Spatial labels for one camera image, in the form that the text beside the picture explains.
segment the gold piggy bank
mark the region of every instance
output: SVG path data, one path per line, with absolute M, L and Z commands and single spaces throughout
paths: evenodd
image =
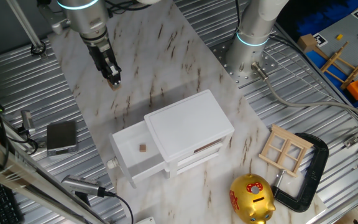
M 247 224 L 265 224 L 276 210 L 269 183 L 255 174 L 246 174 L 234 180 L 230 201 L 234 211 Z

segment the metal table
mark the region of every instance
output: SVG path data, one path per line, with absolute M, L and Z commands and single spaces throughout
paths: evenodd
M 217 44 L 232 37 L 237 22 L 234 0 L 176 0 L 175 3 L 211 50 L 221 50 L 222 45 Z M 45 140 L 48 123 L 75 120 L 80 142 L 78 153 L 51 161 L 45 151 L 39 151 L 33 158 L 58 180 L 67 174 L 76 174 L 98 179 L 107 189 L 114 191 L 53 50 L 48 40 L 44 42 L 48 54 L 46 60 L 31 56 L 30 46 L 0 55 L 0 102 L 6 107 L 5 116 L 18 127 L 21 125 L 20 110 L 31 110 L 37 127 L 34 136 L 37 141 Z M 294 50 L 271 41 L 268 46 L 270 55 L 306 81 L 276 63 L 270 80 L 278 94 L 293 102 L 329 100 L 319 92 L 322 91 L 342 100 L 325 76 L 313 72 Z M 239 83 L 241 78 L 245 77 L 233 77 Z M 358 204 L 358 196 L 356 201 L 345 203 L 358 193 L 358 152 L 343 145 L 348 136 L 358 131 L 357 119 L 341 108 L 290 108 L 281 105 L 259 79 L 240 85 L 240 90 L 266 126 L 275 123 L 294 133 L 311 133 L 328 144 L 330 158 L 318 188 L 318 195 L 328 207 L 324 214 L 331 217 L 326 223 L 335 221 Z M 305 156 L 300 167 L 302 172 L 305 172 L 311 156 L 310 153 Z M 16 199 L 25 215 L 25 223 L 70 223 L 21 195 L 17 194 Z M 115 198 L 91 197 L 90 202 L 93 209 L 107 220 L 117 221 L 124 217 Z

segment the metal rod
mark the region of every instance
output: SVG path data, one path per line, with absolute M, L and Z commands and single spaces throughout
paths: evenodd
M 326 70 L 326 73 L 330 74 L 332 77 L 334 77 L 336 80 L 340 81 L 341 83 L 344 83 L 343 80 L 341 80 L 339 77 L 337 77 L 336 75 L 334 75 L 332 72 Z
M 343 60 L 343 59 L 341 59 L 341 58 L 338 58 L 338 60 L 340 60 L 340 61 L 341 61 L 342 63 L 344 63 L 345 65 L 347 65 L 347 66 L 349 66 L 349 67 L 355 69 L 355 66 L 349 64 L 347 61 L 345 61 L 345 60 Z
M 280 169 L 280 172 L 277 174 L 276 181 L 274 182 L 273 186 L 279 187 L 281 184 L 281 180 L 283 179 L 283 176 L 285 174 L 285 169 Z
M 41 43 L 40 39 L 38 38 L 37 34 L 35 34 L 33 28 L 30 25 L 30 22 L 27 20 L 26 16 L 24 15 L 22 9 L 20 8 L 19 3 L 16 0 L 6 0 L 8 5 L 11 7 L 13 13 L 19 20 L 20 24 L 22 25 L 25 33 L 29 36 L 32 44 L 36 49 L 43 49 L 44 45 Z

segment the white cabinet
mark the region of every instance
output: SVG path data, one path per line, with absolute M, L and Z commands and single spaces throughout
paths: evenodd
M 234 128 L 209 90 L 144 116 L 110 134 L 119 166 L 133 188 L 163 170 L 172 178 L 226 148 Z M 140 145 L 146 151 L 140 152 Z

